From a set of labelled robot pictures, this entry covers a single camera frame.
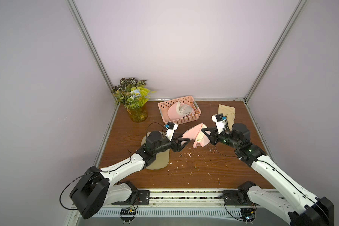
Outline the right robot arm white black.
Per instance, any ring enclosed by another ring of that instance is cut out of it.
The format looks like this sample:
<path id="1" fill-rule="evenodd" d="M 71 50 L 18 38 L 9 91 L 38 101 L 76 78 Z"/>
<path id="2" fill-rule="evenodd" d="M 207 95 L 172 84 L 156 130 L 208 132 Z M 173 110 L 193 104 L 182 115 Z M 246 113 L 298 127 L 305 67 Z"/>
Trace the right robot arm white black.
<path id="1" fill-rule="evenodd" d="M 305 189 L 250 140 L 244 124 L 235 123 L 230 132 L 224 127 L 202 129 L 210 143 L 222 143 L 231 148 L 246 165 L 265 178 L 281 195 L 279 198 L 247 181 L 238 189 L 251 202 L 280 217 L 290 226 L 333 226 L 334 205 L 326 197 L 319 198 Z"/>

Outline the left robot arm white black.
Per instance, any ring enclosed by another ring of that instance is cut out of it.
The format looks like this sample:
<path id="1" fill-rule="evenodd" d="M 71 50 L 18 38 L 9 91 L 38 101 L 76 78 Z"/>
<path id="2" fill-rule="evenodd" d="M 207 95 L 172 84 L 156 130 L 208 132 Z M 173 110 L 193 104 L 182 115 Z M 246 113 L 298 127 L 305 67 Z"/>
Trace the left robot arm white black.
<path id="1" fill-rule="evenodd" d="M 152 164 L 158 153 L 171 149 L 180 152 L 190 142 L 181 136 L 168 139 L 159 131 L 153 131 L 146 142 L 126 160 L 98 169 L 93 166 L 82 176 L 70 193 L 70 198 L 84 219 L 95 215 L 110 197 L 110 188 L 125 177 Z"/>

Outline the pink baseball cap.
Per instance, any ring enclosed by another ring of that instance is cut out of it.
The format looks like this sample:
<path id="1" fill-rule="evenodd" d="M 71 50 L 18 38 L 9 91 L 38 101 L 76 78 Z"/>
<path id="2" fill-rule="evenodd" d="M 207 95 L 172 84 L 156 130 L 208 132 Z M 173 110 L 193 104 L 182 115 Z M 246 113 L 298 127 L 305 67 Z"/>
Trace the pink baseball cap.
<path id="1" fill-rule="evenodd" d="M 210 143 L 209 138 L 202 132 L 202 129 L 207 129 L 207 126 L 204 123 L 200 123 L 188 131 L 186 131 L 182 138 L 188 138 L 194 141 L 193 148 L 197 148 L 199 146 L 205 147 Z"/>

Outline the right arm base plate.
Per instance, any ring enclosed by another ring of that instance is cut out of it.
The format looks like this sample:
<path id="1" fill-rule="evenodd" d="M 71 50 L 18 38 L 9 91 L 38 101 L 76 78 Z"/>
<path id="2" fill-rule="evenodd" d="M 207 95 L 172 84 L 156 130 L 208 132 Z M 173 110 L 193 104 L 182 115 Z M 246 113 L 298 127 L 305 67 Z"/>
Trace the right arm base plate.
<path id="1" fill-rule="evenodd" d="M 245 192 L 241 192 L 238 190 L 225 190 L 222 191 L 224 198 L 225 205 L 232 205 L 232 206 L 251 206 L 256 205 L 257 203 L 252 202 L 248 195 Z"/>

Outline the beige baseball cap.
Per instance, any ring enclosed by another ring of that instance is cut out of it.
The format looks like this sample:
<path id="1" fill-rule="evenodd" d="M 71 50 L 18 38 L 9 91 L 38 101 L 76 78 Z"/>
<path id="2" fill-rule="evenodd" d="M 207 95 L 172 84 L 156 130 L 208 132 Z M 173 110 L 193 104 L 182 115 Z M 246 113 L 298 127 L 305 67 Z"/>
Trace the beige baseball cap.
<path id="1" fill-rule="evenodd" d="M 147 170 L 160 170 L 165 168 L 169 164 L 170 149 L 165 152 L 158 153 L 155 156 L 155 160 L 146 167 Z"/>

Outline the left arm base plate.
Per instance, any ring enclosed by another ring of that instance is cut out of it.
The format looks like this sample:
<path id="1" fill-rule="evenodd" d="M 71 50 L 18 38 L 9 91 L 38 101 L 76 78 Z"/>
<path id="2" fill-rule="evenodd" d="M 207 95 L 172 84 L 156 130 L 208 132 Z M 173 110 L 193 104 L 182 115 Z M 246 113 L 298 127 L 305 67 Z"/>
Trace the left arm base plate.
<path id="1" fill-rule="evenodd" d="M 114 202 L 112 205 L 149 205 L 150 191 L 137 190 L 132 192 L 126 201 Z"/>

